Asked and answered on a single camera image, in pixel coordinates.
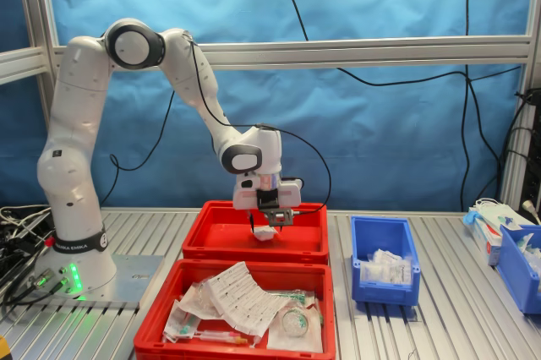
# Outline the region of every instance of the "green led light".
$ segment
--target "green led light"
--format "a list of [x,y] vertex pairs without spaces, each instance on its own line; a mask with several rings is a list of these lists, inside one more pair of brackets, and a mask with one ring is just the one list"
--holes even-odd
[[75,283],[75,286],[77,287],[77,290],[72,291],[72,292],[80,292],[83,289],[83,284],[81,283],[79,279],[79,272],[77,271],[77,266],[71,264],[69,265],[69,268],[71,269],[71,275],[74,278],[74,283]]

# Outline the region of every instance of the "cardboard box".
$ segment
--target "cardboard box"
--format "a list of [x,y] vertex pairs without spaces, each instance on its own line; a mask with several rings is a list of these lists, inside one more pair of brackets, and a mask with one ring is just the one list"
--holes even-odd
[[500,259],[501,233],[482,218],[475,218],[471,226],[467,226],[473,239],[485,257],[487,265],[497,265]]

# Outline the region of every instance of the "blue plastic bin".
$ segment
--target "blue plastic bin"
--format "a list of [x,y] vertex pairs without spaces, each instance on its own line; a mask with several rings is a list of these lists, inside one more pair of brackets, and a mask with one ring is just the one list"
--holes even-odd
[[[421,268],[407,219],[352,216],[352,244],[352,298],[355,301],[417,305]],[[412,257],[411,286],[361,281],[361,261],[368,261],[368,254],[378,248],[403,258]]]
[[498,271],[517,307],[523,314],[541,314],[541,294],[538,293],[539,277],[527,263],[516,242],[533,233],[529,244],[541,248],[541,226],[522,225],[521,231],[508,231],[501,226],[502,241]]

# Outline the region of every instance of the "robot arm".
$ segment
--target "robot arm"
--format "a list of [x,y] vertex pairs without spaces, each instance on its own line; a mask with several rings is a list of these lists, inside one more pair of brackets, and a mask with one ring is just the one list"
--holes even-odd
[[161,37],[166,48],[161,70],[176,93],[205,122],[221,165],[237,174],[233,206],[264,212],[271,226],[291,225],[291,208],[301,202],[302,182],[280,176],[280,132],[262,125],[239,133],[218,103],[216,77],[191,35],[186,30],[171,29]]
[[80,240],[101,231],[90,161],[115,63],[128,69],[159,66],[205,122],[221,165],[237,174],[233,206],[263,211],[272,226],[292,224],[291,208],[300,204],[302,183],[281,179],[280,133],[261,126],[241,134],[229,126],[212,69],[186,30],[157,34],[136,19],[121,19],[102,38],[71,40],[58,73],[38,178],[61,239]]

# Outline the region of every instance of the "slatted metal surface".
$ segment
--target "slatted metal surface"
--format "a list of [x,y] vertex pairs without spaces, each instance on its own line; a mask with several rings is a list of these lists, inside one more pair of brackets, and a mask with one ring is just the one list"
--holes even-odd
[[[64,307],[17,308],[0,323],[15,359],[134,358],[132,340],[172,264],[197,210],[103,211],[118,254],[164,255],[164,264],[139,310]],[[497,271],[468,235],[459,215],[406,216],[421,264],[419,305],[355,303],[350,299],[352,253],[349,216],[328,215],[335,294],[336,358],[341,360],[538,359],[541,317],[522,315]]]

